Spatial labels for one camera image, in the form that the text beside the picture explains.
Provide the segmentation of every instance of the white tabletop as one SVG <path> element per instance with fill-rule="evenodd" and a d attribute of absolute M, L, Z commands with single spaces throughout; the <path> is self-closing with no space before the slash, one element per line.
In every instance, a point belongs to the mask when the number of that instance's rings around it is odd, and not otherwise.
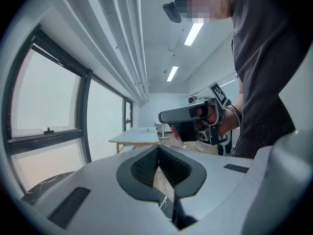
<path fill-rule="evenodd" d="M 128 131 L 112 138 L 109 142 L 115 143 L 159 143 L 155 127 L 133 127 Z"/>

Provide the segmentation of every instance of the fluorescent light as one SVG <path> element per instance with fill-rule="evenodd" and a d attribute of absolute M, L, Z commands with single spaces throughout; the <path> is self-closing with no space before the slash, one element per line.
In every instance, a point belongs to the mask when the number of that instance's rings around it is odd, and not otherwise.
<path fill-rule="evenodd" d="M 192 43 L 194 42 L 197 34 L 199 33 L 199 31 L 201 30 L 203 24 L 201 23 L 194 23 L 194 25 L 192 25 L 191 30 L 188 34 L 188 37 L 185 41 L 185 45 L 191 46 Z"/>
<path fill-rule="evenodd" d="M 236 81 L 236 79 L 231 80 L 231 81 L 229 81 L 229 82 L 227 82 L 227 83 L 225 83 L 225 84 L 222 84 L 220 87 L 223 87 L 224 85 L 230 84 L 230 83 L 235 82 L 235 81 Z"/>
<path fill-rule="evenodd" d="M 170 75 L 168 76 L 167 82 L 172 81 L 173 76 L 175 75 L 177 69 L 178 69 L 178 66 L 173 66 L 172 71 L 171 71 Z"/>

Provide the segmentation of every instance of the black t-shirt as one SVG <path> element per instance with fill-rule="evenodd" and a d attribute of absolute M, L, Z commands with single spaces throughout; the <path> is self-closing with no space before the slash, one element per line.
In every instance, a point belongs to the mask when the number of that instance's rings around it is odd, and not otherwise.
<path fill-rule="evenodd" d="M 278 94 L 310 45 L 275 0 L 233 0 L 233 57 L 243 83 L 243 118 L 235 156 L 254 158 L 294 130 Z"/>

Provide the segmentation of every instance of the ceiling pipe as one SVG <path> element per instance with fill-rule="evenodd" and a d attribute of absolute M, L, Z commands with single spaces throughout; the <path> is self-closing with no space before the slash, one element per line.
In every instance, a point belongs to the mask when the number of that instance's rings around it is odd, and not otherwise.
<path fill-rule="evenodd" d="M 148 78 L 146 70 L 145 53 L 143 46 L 142 20 L 141 20 L 141 0 L 126 0 L 131 29 L 133 33 L 134 46 L 137 54 L 141 75 L 141 84 L 145 88 L 146 100 L 149 100 Z"/>
<path fill-rule="evenodd" d="M 99 0 L 102 11 L 107 19 L 108 25 L 110 26 L 112 35 L 117 43 L 117 48 L 119 48 L 127 68 L 132 76 L 133 82 L 135 84 L 141 83 L 141 77 L 139 77 L 137 67 L 134 62 L 134 57 L 132 56 L 131 49 L 127 40 L 127 35 L 123 21 L 121 19 L 120 8 L 118 6 L 117 0 Z M 137 88 L 141 97 L 146 98 L 144 91 L 141 87 Z"/>

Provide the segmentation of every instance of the ceiling light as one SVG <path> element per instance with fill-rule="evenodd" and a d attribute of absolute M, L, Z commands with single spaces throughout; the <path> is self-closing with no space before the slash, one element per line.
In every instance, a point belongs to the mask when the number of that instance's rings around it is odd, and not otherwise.
<path fill-rule="evenodd" d="M 201 23 L 194 23 L 191 27 L 191 30 L 188 34 L 188 37 L 185 41 L 185 45 L 191 46 L 192 43 L 194 42 L 197 34 L 199 33 L 199 31 L 201 30 L 203 24 Z"/>
<path fill-rule="evenodd" d="M 227 83 L 225 83 L 225 84 L 222 84 L 220 87 L 223 87 L 224 85 L 230 84 L 230 83 L 235 82 L 235 81 L 236 81 L 236 79 L 231 80 L 231 81 L 229 81 L 229 82 L 227 82 Z"/>
<path fill-rule="evenodd" d="M 170 75 L 168 76 L 167 82 L 172 81 L 173 76 L 175 75 L 177 69 L 178 69 L 178 66 L 173 66 L 172 71 L 171 71 Z"/>

